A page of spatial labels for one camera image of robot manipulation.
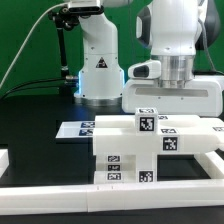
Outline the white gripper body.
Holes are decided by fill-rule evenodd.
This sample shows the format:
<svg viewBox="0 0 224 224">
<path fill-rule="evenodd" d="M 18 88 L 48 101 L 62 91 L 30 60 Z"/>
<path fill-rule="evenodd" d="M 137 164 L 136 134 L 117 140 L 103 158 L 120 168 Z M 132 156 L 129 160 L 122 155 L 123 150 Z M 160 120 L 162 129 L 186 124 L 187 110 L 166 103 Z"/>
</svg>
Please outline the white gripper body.
<svg viewBox="0 0 224 224">
<path fill-rule="evenodd" d="M 154 59 L 132 65 L 122 108 L 155 107 L 160 114 L 218 117 L 224 110 L 224 76 L 192 73 L 192 59 Z"/>
</svg>

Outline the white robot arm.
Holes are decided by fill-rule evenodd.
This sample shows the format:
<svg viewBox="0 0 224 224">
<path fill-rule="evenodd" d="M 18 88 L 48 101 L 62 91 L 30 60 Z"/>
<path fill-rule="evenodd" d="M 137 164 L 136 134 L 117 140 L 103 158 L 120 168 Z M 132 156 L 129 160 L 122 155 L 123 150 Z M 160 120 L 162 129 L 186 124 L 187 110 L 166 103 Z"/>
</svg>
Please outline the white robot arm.
<svg viewBox="0 0 224 224">
<path fill-rule="evenodd" d="M 124 72 L 118 63 L 117 28 L 104 10 L 132 1 L 64 0 L 63 14 L 75 17 L 83 33 L 84 64 L 75 100 L 99 105 L 120 99 L 127 113 L 155 107 L 162 114 L 219 116 L 224 77 L 214 68 L 194 69 L 196 52 L 206 52 L 219 35 L 215 0 L 151 0 L 130 31 L 131 40 L 150 57 Z"/>
</svg>

